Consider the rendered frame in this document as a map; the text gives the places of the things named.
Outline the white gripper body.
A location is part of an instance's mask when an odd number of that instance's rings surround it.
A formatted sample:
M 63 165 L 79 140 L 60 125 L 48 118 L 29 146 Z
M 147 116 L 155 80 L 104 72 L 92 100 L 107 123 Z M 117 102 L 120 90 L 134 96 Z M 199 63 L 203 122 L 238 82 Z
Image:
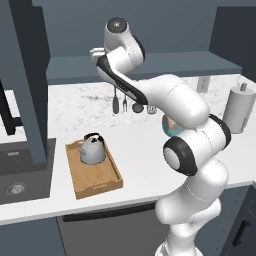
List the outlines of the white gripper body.
M 97 60 L 105 54 L 105 49 L 103 47 L 99 48 L 93 48 L 90 50 L 90 56 L 91 56 L 91 61 L 93 63 L 96 63 Z

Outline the dark grey cabinet door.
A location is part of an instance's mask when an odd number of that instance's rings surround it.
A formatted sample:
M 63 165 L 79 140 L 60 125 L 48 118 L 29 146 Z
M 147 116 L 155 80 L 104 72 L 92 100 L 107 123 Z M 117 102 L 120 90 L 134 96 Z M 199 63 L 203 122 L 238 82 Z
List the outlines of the dark grey cabinet door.
M 220 215 L 199 231 L 196 246 L 203 256 L 256 256 L 256 188 L 228 188 L 220 201 Z M 251 225 L 246 228 L 242 243 L 234 247 L 232 241 L 243 220 Z
M 49 60 L 42 8 L 32 0 L 0 0 L 0 81 L 14 91 L 34 163 L 47 161 Z

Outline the wooden tray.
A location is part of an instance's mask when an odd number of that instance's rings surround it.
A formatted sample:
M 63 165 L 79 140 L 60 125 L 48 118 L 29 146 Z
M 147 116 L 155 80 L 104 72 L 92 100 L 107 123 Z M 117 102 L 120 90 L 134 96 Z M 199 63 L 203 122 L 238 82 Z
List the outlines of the wooden tray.
M 122 188 L 122 176 L 108 147 L 105 147 L 106 158 L 103 163 L 86 165 L 80 161 L 78 149 L 81 144 L 82 141 L 77 140 L 66 145 L 66 153 L 76 199 L 79 200 Z

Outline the dark tall cabinet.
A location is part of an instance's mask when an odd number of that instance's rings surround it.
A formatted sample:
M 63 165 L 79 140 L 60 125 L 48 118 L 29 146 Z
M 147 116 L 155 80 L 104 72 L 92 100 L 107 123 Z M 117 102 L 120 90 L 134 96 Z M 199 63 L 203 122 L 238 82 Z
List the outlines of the dark tall cabinet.
M 256 83 L 256 6 L 218 7 L 209 50 Z

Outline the blue-grey lower cabinet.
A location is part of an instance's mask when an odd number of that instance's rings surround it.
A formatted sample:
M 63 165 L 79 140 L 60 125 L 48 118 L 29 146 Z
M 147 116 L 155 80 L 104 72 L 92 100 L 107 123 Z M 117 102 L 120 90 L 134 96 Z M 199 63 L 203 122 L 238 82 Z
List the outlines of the blue-grey lower cabinet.
M 0 226 L 0 256 L 66 256 L 57 219 Z

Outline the dark grey lower cabinet door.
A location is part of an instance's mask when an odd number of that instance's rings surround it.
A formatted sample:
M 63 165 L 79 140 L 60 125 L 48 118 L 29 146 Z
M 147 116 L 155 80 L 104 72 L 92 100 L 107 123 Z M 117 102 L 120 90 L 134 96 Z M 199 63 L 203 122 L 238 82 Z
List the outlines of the dark grey lower cabinet door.
M 220 215 L 199 231 L 196 246 L 203 256 L 256 256 L 256 188 L 228 188 L 220 201 Z M 243 220 L 251 225 L 246 228 L 242 243 L 234 247 L 232 241 Z

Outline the black hanging spatula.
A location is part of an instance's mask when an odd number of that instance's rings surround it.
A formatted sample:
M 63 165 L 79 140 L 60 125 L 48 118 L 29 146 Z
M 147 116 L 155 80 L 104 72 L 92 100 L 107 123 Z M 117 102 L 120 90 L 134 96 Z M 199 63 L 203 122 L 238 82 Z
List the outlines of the black hanging spatula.
M 112 108 L 113 108 L 113 113 L 118 114 L 119 113 L 119 100 L 117 97 L 117 92 L 116 92 L 116 87 L 114 86 L 114 97 L 113 97 L 113 102 L 112 102 Z

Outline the teal bowl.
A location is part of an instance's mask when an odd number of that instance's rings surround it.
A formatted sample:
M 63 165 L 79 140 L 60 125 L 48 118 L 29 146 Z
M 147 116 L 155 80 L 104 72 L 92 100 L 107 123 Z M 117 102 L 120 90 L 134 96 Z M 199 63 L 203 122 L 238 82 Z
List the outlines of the teal bowl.
M 162 117 L 162 128 L 165 134 L 169 137 L 176 136 L 184 130 L 182 126 L 174 122 L 166 115 Z

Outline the black tap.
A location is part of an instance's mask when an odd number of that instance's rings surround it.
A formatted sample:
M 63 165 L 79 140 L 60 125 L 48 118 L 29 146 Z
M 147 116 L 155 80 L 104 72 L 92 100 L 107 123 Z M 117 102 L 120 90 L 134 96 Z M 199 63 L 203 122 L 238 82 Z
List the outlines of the black tap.
M 0 116 L 2 118 L 6 133 L 8 135 L 14 135 L 16 133 L 16 128 L 22 126 L 21 118 L 13 117 L 10 112 L 8 101 L 6 99 L 6 95 L 5 95 L 4 88 L 1 81 L 0 81 Z

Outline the dark grey sink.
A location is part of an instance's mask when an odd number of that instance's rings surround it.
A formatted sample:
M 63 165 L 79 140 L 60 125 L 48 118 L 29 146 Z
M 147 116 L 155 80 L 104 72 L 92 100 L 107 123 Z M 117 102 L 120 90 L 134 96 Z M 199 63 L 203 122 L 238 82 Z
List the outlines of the dark grey sink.
M 50 197 L 56 139 L 47 141 L 47 162 L 34 164 L 26 142 L 0 144 L 0 205 Z M 6 194 L 6 188 L 24 182 L 19 195 Z

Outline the grey paper towel holder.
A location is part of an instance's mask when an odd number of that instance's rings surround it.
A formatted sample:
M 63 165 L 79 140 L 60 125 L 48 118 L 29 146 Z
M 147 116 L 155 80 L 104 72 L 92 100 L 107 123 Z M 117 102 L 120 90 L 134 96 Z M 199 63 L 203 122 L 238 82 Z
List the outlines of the grey paper towel holder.
M 244 131 L 255 99 L 256 93 L 248 88 L 246 83 L 230 89 L 223 121 L 229 127 L 232 134 L 239 134 Z

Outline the round metal sink drain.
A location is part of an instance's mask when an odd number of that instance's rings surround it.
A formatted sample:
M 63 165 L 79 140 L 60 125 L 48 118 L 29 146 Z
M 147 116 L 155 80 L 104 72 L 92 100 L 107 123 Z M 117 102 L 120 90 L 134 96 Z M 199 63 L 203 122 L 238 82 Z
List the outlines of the round metal sink drain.
M 24 182 L 15 182 L 15 183 L 10 184 L 6 188 L 6 194 L 11 195 L 11 196 L 15 196 L 15 195 L 22 194 L 26 189 L 27 189 L 27 184 L 26 183 L 24 183 Z

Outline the grey dishwasher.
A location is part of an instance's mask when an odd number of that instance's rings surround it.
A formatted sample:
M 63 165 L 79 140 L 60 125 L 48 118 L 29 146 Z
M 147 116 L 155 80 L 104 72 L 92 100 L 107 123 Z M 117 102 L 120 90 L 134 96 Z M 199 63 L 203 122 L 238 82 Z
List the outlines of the grey dishwasher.
M 155 211 L 97 220 L 57 218 L 66 256 L 154 256 L 168 233 Z

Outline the blue-grey wall shelf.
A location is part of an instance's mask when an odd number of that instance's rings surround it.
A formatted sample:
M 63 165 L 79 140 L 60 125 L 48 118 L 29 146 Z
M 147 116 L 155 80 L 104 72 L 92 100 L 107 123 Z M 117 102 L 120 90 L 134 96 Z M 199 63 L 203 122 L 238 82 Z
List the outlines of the blue-grey wall shelf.
M 162 74 L 179 77 L 240 74 L 239 65 L 209 51 L 149 53 L 145 62 L 128 73 L 131 79 L 141 80 Z M 89 56 L 52 57 L 47 72 L 49 85 L 101 82 Z

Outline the white wall outlet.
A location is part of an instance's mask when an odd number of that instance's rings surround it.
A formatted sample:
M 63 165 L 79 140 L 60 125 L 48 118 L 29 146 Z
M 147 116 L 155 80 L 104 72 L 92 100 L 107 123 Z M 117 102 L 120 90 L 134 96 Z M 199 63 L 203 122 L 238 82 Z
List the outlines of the white wall outlet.
M 197 83 L 197 91 L 199 93 L 206 93 L 210 84 L 209 76 L 200 76 Z

